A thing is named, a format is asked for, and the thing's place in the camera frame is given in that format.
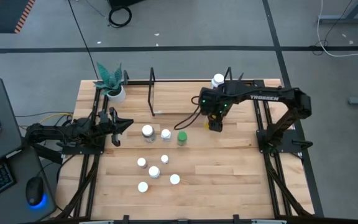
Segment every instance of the white bottle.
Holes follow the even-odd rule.
[[[168,129],[162,130],[161,138],[163,141],[170,141],[171,140],[171,132]]]
[[[141,168],[145,169],[147,167],[146,160],[144,158],[139,158],[137,160],[137,165],[140,166]]]
[[[161,156],[161,162],[162,162],[163,164],[168,164],[168,161],[169,161],[169,158],[168,158],[167,155],[162,155],[162,156]]]
[[[171,184],[176,185],[176,184],[179,184],[179,182],[180,182],[180,177],[179,177],[178,174],[173,174],[173,175],[171,175],[171,177],[169,178],[169,180],[170,180]]]
[[[214,78],[211,80],[211,88],[217,88],[218,85],[224,83],[224,76],[222,74],[216,74],[214,75]]]
[[[149,189],[149,185],[146,182],[140,182],[139,185],[137,186],[137,190],[140,193],[146,192],[147,189]]]
[[[157,179],[160,177],[160,169],[156,166],[152,166],[149,169],[149,175],[151,176],[151,178],[153,179]]]

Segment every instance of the black metal frame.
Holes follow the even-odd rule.
[[[228,75],[229,75],[230,80],[232,80],[231,67],[229,67],[228,70],[226,71],[225,79]],[[149,86],[149,92],[148,92],[147,98],[148,98],[148,104],[149,104],[150,112],[152,113],[152,116],[155,116],[155,114],[153,111],[152,102],[150,100],[151,94],[152,94],[151,88],[152,88],[152,86],[155,85],[156,82],[208,82],[208,80],[156,80],[153,68],[150,69],[150,78],[148,81],[147,80],[129,80],[129,76],[126,71],[124,71],[124,79],[125,79],[124,80],[125,85],[148,85]],[[244,80],[244,84],[255,85],[255,86],[264,86],[264,81],[263,80]],[[97,90],[95,93],[95,98],[94,98],[94,103],[93,103],[93,111],[95,113],[93,113],[93,115],[91,117],[93,122],[96,119],[96,111],[98,108],[99,96],[100,96],[100,91]],[[107,99],[107,97],[105,97],[104,101],[103,101],[103,110],[104,111],[107,110],[107,103],[108,103],[108,99]],[[255,115],[257,118],[257,124],[258,124],[257,131],[263,131],[264,126],[263,126],[263,122],[262,122],[262,114],[261,114],[261,110],[260,110],[260,106],[259,106],[259,101],[254,100],[253,103],[254,103]],[[263,106],[264,106],[267,124],[271,124],[272,117],[270,114],[269,104],[266,101],[263,101]],[[271,169],[272,164],[270,162],[270,155],[273,155],[272,157],[275,160],[276,171],[273,171],[274,174],[272,174],[272,169]],[[267,179],[268,179],[270,197],[271,197],[271,201],[272,201],[273,214],[274,214],[274,217],[276,220],[288,220],[293,223],[316,223],[316,222],[317,223],[354,223],[354,222],[358,222],[358,220],[311,217],[311,216],[307,216],[307,215],[302,216],[302,214],[301,214],[301,216],[297,216],[297,217],[292,216],[290,201],[292,202],[292,204],[294,204],[294,202],[296,202],[296,200],[292,196],[292,194],[289,192],[289,190],[285,187],[285,179],[284,179],[282,163],[281,163],[281,159],[280,159],[280,153],[278,151],[273,152],[271,154],[263,153],[263,157],[264,157],[265,166],[266,166],[266,174],[267,174]],[[96,168],[96,171],[95,171],[95,169],[91,168],[91,171],[87,175],[87,167],[89,164],[89,158],[90,158],[89,155],[84,155],[84,159],[83,159],[83,163],[82,163],[82,167],[81,167],[80,181],[78,184],[79,187],[80,186],[84,187],[85,180],[89,175],[91,175],[90,174],[91,171],[95,172],[95,174],[93,174],[94,175],[93,178],[89,182],[90,187],[89,187],[88,201],[86,203],[86,215],[84,217],[79,217],[80,209],[81,209],[81,198],[80,198],[78,203],[75,205],[73,218],[68,218],[68,216],[65,216],[65,217],[62,217],[61,219],[42,221],[40,223],[45,223],[45,224],[46,223],[79,223],[79,222],[90,221],[92,206],[93,206],[93,199],[94,199],[94,191],[96,188],[97,169],[99,166],[100,156],[99,155],[94,156],[94,161],[93,161],[92,167]],[[307,170],[305,170],[305,175],[306,176],[310,175],[310,174],[308,174]],[[275,183],[282,190],[285,215],[280,214],[280,210],[278,207],[277,193],[276,193],[276,189],[275,189]],[[172,224],[236,223],[236,224],[240,224],[240,223],[257,223],[258,221],[259,220],[240,219],[239,215],[237,215],[237,214],[233,215],[233,219],[227,219],[227,220],[129,220],[129,216],[124,215],[122,220],[114,220],[114,223],[115,224],[128,224],[128,223],[135,223],[135,224],[143,224],[143,223],[144,224],[151,224],[151,223],[165,223],[165,224],[167,224],[167,223],[172,223]]]

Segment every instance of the wooden tabletop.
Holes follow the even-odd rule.
[[[279,86],[280,80],[268,79],[265,85]],[[273,218],[264,159],[255,135],[257,122],[252,101],[232,107],[221,133],[207,130],[205,117],[200,116],[185,129],[187,145],[177,145],[173,126],[194,111],[196,106],[190,103],[190,98],[198,95],[202,86],[209,86],[209,82],[155,83],[152,98],[155,117],[147,104],[148,86],[125,86],[125,102],[115,105],[109,102],[108,106],[115,107],[120,118],[132,118],[134,124],[120,136],[121,147],[114,147],[111,138],[106,138],[98,169],[93,220],[122,220],[123,215],[129,215],[131,220],[231,219],[233,214],[239,214],[240,218]],[[91,80],[81,82],[75,118],[89,115],[94,93]],[[273,122],[287,110],[282,103],[269,103],[269,106]],[[153,143],[145,142],[142,137],[145,124],[152,125],[157,133]],[[163,142],[159,137],[165,128],[172,131],[171,142]],[[163,154],[168,155],[169,164],[161,163]],[[150,178],[148,169],[137,166],[140,157],[147,160],[149,167],[160,168],[160,178]],[[70,201],[78,188],[82,160],[83,156],[75,156],[60,172],[56,196],[60,207]],[[281,160],[287,187],[313,213],[301,161],[291,154],[281,154]],[[170,183],[172,174],[180,176],[178,185]],[[149,185],[146,193],[137,190],[142,181]],[[280,212],[284,214],[278,187],[276,190]],[[86,192],[82,215],[87,196]]]

